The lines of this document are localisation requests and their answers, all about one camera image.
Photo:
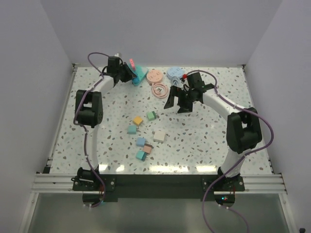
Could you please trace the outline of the teal triangular power strip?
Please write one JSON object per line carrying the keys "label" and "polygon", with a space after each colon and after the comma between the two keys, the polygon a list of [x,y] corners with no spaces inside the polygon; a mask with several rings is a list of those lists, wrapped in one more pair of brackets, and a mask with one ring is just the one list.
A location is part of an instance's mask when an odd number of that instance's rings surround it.
{"label": "teal triangular power strip", "polygon": [[142,67],[142,66],[137,65],[136,70],[133,72],[137,75],[137,77],[139,77],[140,83],[141,83],[143,81],[143,79],[146,77],[148,71],[149,71],[149,69],[147,67]]}

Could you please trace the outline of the white plug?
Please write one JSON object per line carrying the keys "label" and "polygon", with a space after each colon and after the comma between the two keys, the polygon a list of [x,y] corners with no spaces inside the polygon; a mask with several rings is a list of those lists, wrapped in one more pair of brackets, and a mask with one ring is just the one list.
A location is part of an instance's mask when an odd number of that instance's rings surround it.
{"label": "white plug", "polygon": [[165,141],[166,133],[164,131],[155,131],[153,141],[163,143]]}

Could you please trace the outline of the teal plug adapter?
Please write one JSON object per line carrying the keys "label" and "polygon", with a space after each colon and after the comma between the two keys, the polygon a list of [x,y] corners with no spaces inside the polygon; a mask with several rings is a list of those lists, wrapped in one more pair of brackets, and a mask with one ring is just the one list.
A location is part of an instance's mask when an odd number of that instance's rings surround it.
{"label": "teal plug adapter", "polygon": [[136,134],[139,131],[139,127],[136,125],[129,125],[127,128],[128,134]]}
{"label": "teal plug adapter", "polygon": [[139,150],[137,153],[136,153],[136,159],[144,162],[146,159],[149,159],[149,155],[148,153],[142,151],[142,150]]}

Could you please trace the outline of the green plug adapter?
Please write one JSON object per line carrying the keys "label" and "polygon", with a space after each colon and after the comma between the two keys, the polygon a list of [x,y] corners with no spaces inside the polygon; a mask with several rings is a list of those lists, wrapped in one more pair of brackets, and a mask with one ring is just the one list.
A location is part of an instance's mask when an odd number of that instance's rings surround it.
{"label": "green plug adapter", "polygon": [[158,114],[155,111],[151,111],[147,113],[147,118],[149,121],[157,119]]}

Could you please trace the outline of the pink round power socket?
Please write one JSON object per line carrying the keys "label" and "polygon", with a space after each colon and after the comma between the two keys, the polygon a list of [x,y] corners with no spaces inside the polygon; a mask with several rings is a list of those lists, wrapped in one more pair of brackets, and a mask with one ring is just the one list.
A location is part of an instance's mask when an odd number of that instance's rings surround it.
{"label": "pink round power socket", "polygon": [[160,70],[151,69],[146,75],[146,80],[150,84],[157,84],[162,82],[163,77],[164,75]]}

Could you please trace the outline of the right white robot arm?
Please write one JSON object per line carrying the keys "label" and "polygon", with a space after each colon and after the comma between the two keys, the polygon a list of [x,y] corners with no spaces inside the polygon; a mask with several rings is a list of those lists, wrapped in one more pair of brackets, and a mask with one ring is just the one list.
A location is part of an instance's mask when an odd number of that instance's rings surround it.
{"label": "right white robot arm", "polygon": [[199,70],[186,74],[183,87],[170,87],[165,109],[174,105],[178,98],[178,113],[190,113],[195,102],[200,102],[226,120],[226,142],[229,147],[225,161],[218,169],[216,184],[219,189],[227,191],[234,184],[235,178],[241,173],[242,164],[252,149],[262,141],[262,133],[255,108],[243,108],[230,99],[222,96],[217,88],[217,79],[214,84],[206,84]]}

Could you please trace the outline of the light blue plug adapter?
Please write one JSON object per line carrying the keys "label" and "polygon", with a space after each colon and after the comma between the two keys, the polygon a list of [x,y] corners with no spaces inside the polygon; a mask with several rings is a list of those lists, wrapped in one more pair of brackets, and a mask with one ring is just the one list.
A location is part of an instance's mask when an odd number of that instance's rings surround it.
{"label": "light blue plug adapter", "polygon": [[144,147],[144,145],[147,143],[147,140],[143,137],[138,137],[136,140],[136,145],[138,147]]}

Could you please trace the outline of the blue round power socket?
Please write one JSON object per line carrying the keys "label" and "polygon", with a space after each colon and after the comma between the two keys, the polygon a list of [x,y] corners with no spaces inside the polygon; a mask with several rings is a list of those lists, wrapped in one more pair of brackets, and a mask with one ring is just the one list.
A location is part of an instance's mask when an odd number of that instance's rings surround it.
{"label": "blue round power socket", "polygon": [[184,70],[181,67],[169,67],[166,75],[169,79],[173,77],[181,78],[184,75]]}

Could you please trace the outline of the brown pink plug adapter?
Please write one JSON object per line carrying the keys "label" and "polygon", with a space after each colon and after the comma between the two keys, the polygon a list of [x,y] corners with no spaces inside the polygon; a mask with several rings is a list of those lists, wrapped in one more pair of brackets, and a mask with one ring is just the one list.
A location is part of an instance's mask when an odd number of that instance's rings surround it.
{"label": "brown pink plug adapter", "polygon": [[147,154],[150,154],[152,152],[152,149],[153,149],[153,146],[152,145],[149,145],[149,144],[145,144],[142,151],[147,153]]}

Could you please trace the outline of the yellow plug adapter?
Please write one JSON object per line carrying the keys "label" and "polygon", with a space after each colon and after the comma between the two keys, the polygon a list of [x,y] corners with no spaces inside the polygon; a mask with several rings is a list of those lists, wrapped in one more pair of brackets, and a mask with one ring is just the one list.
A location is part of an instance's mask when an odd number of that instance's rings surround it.
{"label": "yellow plug adapter", "polygon": [[143,119],[140,117],[140,116],[137,116],[133,119],[133,123],[136,125],[136,126],[140,126],[142,123],[143,123]]}

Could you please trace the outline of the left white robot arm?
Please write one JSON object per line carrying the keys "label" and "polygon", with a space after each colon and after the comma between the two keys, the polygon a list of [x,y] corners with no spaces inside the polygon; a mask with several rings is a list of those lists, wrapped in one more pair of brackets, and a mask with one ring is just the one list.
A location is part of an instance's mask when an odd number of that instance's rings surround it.
{"label": "left white robot arm", "polygon": [[[92,55],[103,55],[107,57],[107,66],[100,70],[92,62]],[[84,186],[89,190],[96,190],[100,187],[102,179],[99,173],[97,156],[97,137],[99,126],[104,118],[103,96],[107,94],[118,82],[129,82],[133,79],[134,73],[128,65],[123,62],[117,53],[108,56],[101,52],[92,52],[87,56],[89,63],[100,73],[99,79],[86,90],[78,90],[75,99],[75,113],[73,124],[82,127],[85,132],[83,148],[85,167],[82,171],[90,168],[90,174],[84,178]]]}

